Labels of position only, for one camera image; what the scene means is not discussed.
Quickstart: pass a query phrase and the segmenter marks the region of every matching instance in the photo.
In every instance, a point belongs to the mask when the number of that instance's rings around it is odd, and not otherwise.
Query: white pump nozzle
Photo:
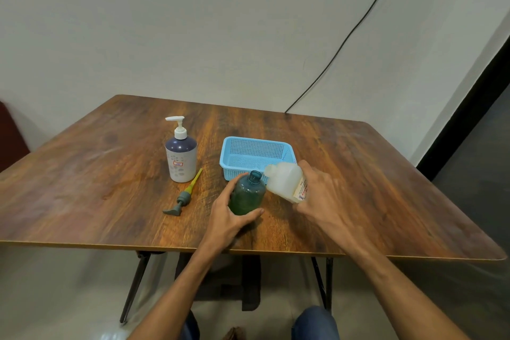
[[[188,132],[182,127],[184,116],[172,116],[165,118],[166,121],[177,121],[178,127],[175,128],[174,135],[177,140],[184,140],[188,137]]]

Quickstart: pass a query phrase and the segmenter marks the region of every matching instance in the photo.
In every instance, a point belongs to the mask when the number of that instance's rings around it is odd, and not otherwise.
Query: right arm
[[[300,161],[308,183],[295,209],[316,223],[365,272],[400,340],[469,340],[348,217],[341,183]]]

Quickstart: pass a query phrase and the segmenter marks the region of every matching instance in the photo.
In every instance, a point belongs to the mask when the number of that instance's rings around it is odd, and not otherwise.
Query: person's leg
[[[320,306],[303,311],[292,327],[292,340],[340,340],[333,316]]]
[[[180,340],[200,340],[200,330],[192,311],[189,312],[186,321],[184,321]]]

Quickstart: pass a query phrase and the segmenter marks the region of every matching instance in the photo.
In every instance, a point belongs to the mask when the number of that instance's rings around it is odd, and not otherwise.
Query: black cable
[[[288,111],[290,111],[290,109],[296,104],[296,102],[298,102],[301,97],[303,97],[311,88],[313,85],[315,85],[315,83],[322,77],[322,75],[324,74],[324,72],[328,69],[329,65],[331,65],[333,63],[333,61],[335,60],[335,58],[337,57],[338,53],[340,52],[340,50],[342,49],[342,47],[344,47],[345,43],[347,42],[347,40],[349,39],[349,37],[351,36],[351,34],[354,32],[354,30],[356,28],[358,28],[358,26],[365,20],[365,18],[367,17],[367,15],[370,13],[370,11],[372,10],[373,6],[375,5],[375,3],[377,2],[377,0],[374,0],[374,2],[372,3],[372,5],[370,6],[370,8],[368,9],[368,11],[365,13],[365,15],[363,15],[363,17],[361,18],[361,20],[354,26],[354,28],[350,31],[350,33],[345,37],[344,41],[342,42],[342,44],[340,45],[340,47],[338,48],[337,52],[335,53],[335,55],[333,56],[333,58],[331,58],[331,61],[329,61],[328,65],[324,68],[324,70],[319,74],[319,76],[315,79],[314,82],[312,82],[312,84],[310,86],[308,86],[308,88],[296,99],[296,101],[294,101],[292,103],[291,106],[289,106],[287,108],[287,110],[284,112],[284,113],[287,113]]]

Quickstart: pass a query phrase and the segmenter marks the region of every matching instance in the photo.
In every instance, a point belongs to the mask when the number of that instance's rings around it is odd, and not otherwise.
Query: wooden table
[[[170,180],[164,149],[174,130],[165,117],[175,115],[186,117],[203,167],[180,217],[162,213],[186,187]],[[289,143],[298,160],[339,178],[348,212],[387,256],[506,257],[366,123],[125,95],[0,174],[0,243],[193,251],[226,184],[219,158],[227,136]],[[230,253],[344,254],[282,198],[268,193],[263,207],[261,223],[240,236]]]

